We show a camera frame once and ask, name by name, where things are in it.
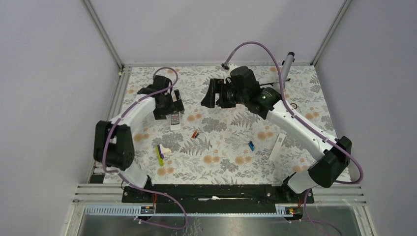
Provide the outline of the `white remote control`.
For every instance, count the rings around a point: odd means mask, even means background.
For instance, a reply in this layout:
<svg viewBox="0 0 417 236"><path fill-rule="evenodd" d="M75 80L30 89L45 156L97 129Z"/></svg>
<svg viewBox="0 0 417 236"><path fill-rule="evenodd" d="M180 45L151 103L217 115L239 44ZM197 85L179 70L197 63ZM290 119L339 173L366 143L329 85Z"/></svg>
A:
<svg viewBox="0 0 417 236"><path fill-rule="evenodd" d="M181 129L181 113L176 112L170 114L170 130L171 131L178 131Z"/></svg>

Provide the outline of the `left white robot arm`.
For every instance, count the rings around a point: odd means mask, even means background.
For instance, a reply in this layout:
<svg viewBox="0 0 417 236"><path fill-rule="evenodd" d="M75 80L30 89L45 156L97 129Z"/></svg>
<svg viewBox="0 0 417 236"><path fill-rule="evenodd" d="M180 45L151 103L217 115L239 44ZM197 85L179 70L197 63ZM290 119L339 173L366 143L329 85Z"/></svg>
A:
<svg viewBox="0 0 417 236"><path fill-rule="evenodd" d="M156 120L184 112L184 105L175 82L156 75L151 85L138 91L134 101L124 112L110 121L99 121L95 127L93 158L103 170L122 176L124 182L135 186L134 196L140 202L152 197L152 188L146 185L149 177L136 164L133 131L152 114Z"/></svg>

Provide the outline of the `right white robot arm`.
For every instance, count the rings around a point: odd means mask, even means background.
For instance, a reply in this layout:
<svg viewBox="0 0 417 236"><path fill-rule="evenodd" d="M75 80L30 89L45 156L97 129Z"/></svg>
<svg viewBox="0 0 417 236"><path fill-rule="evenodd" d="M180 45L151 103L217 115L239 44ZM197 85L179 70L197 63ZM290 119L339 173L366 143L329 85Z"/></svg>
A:
<svg viewBox="0 0 417 236"><path fill-rule="evenodd" d="M286 104L273 88L262 88L254 72L247 66L229 65L224 79L210 79L201 105L223 109L244 105L248 111L284 129L304 145L315 163L307 170L296 172L283 181L282 196L293 203L307 189L331 187L348 167L352 142L320 130L308 119Z"/></svg>

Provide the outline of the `purple green block stack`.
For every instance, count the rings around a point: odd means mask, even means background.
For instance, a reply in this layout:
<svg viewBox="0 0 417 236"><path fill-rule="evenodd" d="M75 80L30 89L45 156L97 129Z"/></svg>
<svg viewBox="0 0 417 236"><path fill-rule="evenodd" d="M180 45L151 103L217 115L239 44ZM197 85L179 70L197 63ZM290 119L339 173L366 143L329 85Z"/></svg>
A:
<svg viewBox="0 0 417 236"><path fill-rule="evenodd" d="M172 151L169 148L163 147L162 145L156 145L155 146L155 153L157 155L157 160L159 165L162 167L164 166L164 158L165 155L169 155L172 153Z"/></svg>

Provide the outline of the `blue battery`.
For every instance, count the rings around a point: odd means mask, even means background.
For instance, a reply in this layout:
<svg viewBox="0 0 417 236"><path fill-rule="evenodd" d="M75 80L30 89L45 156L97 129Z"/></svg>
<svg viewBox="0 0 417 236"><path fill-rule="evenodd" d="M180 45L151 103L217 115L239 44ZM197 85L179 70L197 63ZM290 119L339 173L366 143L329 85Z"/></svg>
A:
<svg viewBox="0 0 417 236"><path fill-rule="evenodd" d="M251 141L248 143L248 145L249 145L251 151L254 151L254 145Z"/></svg>

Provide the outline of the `white rectangular stick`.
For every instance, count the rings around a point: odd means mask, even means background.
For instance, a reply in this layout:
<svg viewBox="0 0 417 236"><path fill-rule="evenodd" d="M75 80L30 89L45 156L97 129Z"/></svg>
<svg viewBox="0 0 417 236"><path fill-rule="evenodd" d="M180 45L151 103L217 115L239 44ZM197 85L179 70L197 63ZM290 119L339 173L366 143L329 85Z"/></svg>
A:
<svg viewBox="0 0 417 236"><path fill-rule="evenodd" d="M284 133L280 133L278 135L275 141L275 144L270 152L269 158L268 158L270 162L276 162L277 159L279 158L285 137L286 135Z"/></svg>

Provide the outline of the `grey microphone on stand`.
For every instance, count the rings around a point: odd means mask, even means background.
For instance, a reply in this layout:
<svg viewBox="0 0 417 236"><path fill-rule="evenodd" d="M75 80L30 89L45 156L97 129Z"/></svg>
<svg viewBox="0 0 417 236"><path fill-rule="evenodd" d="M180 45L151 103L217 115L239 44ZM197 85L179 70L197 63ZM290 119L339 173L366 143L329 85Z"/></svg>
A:
<svg viewBox="0 0 417 236"><path fill-rule="evenodd" d="M272 86L275 90L279 91L283 95L285 89L286 81L288 80L288 74L290 72L291 66L295 60L295 53L290 51L285 60L283 60L282 67L278 73L278 79L275 82L269 82L265 84L260 84L260 86Z"/></svg>

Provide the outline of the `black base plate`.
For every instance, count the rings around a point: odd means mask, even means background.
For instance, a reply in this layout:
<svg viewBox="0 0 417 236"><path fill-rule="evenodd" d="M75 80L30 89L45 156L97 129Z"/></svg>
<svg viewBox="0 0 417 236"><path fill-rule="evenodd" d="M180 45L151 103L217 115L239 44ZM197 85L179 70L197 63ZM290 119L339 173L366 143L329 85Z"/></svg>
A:
<svg viewBox="0 0 417 236"><path fill-rule="evenodd" d="M294 194L280 186L268 184L210 185L155 184L144 191L124 187L122 203L150 204L156 213L181 213L177 200L186 213L276 213L276 204L297 207L315 202L312 193Z"/></svg>

